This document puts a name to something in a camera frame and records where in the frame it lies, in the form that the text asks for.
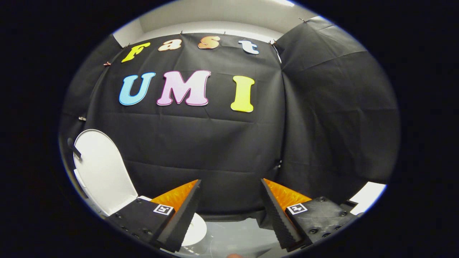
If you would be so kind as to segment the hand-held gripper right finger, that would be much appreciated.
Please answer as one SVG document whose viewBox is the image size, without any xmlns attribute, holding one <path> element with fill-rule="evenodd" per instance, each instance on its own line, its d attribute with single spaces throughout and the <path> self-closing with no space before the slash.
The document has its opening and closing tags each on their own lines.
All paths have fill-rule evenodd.
<svg viewBox="0 0 459 258">
<path fill-rule="evenodd" d="M 326 197 L 307 197 L 266 178 L 261 179 L 261 198 L 280 247 L 286 251 L 323 243 L 361 217 Z"/>
</svg>

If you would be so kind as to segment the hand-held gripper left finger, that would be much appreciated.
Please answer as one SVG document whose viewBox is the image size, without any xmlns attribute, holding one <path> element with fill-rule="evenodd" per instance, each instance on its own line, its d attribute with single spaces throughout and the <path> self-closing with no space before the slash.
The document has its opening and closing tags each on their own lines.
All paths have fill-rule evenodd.
<svg viewBox="0 0 459 258">
<path fill-rule="evenodd" d="M 153 248 L 177 252 L 197 210 L 201 182 L 193 180 L 149 201 L 138 197 L 107 222 Z"/>
</svg>

